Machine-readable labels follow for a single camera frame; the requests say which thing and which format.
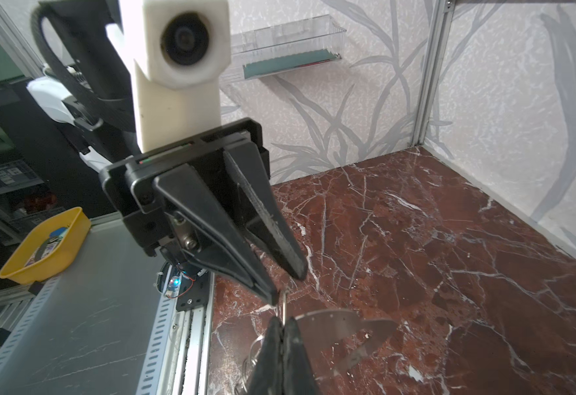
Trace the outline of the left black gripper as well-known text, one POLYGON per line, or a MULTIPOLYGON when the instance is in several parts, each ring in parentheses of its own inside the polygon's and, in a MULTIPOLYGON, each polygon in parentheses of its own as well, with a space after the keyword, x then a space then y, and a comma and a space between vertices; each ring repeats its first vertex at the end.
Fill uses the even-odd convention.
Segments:
POLYGON ((162 200, 202 235, 202 250, 192 253, 195 263, 275 305, 275 284, 230 218, 239 200, 246 237, 292 278, 306 279, 307 259, 281 214, 269 175, 263 127, 242 118, 118 161, 100 171, 100 182, 147 255, 156 256, 160 240, 173 235, 162 200), (234 144, 241 140, 250 142, 234 144))

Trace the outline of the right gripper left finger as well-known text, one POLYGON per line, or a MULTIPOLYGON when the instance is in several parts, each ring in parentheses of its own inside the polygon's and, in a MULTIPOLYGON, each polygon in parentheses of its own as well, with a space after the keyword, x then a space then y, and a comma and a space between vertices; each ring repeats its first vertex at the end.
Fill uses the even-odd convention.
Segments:
POLYGON ((282 334, 281 321, 273 317, 264 334, 258 363, 247 385, 246 394, 282 394, 282 334))

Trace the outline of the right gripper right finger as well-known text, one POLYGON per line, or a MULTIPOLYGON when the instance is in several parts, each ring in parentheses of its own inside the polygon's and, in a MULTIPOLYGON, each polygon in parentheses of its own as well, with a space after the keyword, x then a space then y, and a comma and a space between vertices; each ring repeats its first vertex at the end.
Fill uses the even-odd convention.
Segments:
POLYGON ((282 393, 286 395, 321 393, 295 318, 288 319, 283 329, 282 393))

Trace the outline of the key with green tag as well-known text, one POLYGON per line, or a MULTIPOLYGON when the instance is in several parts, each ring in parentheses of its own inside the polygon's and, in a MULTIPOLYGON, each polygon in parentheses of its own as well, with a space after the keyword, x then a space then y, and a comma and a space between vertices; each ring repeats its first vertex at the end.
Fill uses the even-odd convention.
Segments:
MULTIPOLYGON (((280 292, 280 307, 279 312, 280 315, 277 317, 283 326, 286 324, 287 315, 286 315, 286 306, 287 306, 287 293, 286 290, 282 290, 280 292)), ((247 385, 253 373, 253 370, 258 363, 258 354, 261 350, 263 344, 264 334, 260 335, 251 345, 249 350, 248 357, 244 360, 242 365, 241 371, 241 378, 238 383, 235 385, 235 394, 246 394, 247 392, 247 385)))

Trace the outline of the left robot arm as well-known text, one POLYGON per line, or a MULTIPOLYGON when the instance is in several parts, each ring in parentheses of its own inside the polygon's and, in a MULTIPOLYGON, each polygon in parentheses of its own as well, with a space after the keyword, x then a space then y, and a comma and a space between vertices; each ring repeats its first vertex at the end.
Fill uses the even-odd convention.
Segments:
POLYGON ((226 1, 42 1, 31 30, 78 126, 105 135, 102 189, 146 254, 230 278, 272 305, 279 293, 259 252, 307 277, 271 190, 261 125, 221 121, 226 1))

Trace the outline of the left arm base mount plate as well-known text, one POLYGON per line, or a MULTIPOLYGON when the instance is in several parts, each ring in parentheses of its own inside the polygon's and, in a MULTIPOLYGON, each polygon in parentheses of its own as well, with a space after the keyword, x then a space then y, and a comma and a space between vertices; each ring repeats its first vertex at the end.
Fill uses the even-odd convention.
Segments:
POLYGON ((202 269, 195 275, 182 272, 179 274, 179 291, 175 296, 177 312, 187 312, 199 307, 207 307, 212 290, 211 274, 202 269))

